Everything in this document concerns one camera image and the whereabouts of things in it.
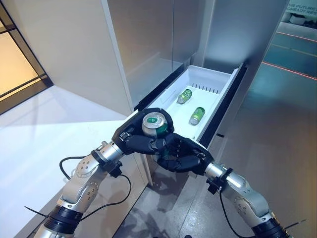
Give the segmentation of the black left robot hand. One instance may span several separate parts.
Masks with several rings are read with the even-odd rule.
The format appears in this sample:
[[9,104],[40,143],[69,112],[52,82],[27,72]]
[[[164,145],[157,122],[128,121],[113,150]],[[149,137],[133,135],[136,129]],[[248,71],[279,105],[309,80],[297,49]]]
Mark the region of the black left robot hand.
[[171,116],[160,108],[147,108],[137,112],[114,133],[112,141],[125,154],[129,155],[134,152],[140,154],[153,155],[164,150],[166,141],[165,137],[154,139],[143,133],[142,122],[145,115],[158,112],[164,115],[167,120],[167,133],[174,132],[173,120]]

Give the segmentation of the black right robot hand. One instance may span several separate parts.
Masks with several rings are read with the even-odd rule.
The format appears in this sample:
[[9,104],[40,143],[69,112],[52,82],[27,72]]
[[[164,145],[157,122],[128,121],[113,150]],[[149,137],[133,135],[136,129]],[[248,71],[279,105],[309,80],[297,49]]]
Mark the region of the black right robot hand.
[[157,164],[171,172],[203,176],[207,166],[214,162],[207,149],[177,133],[152,141],[150,148],[158,154]]

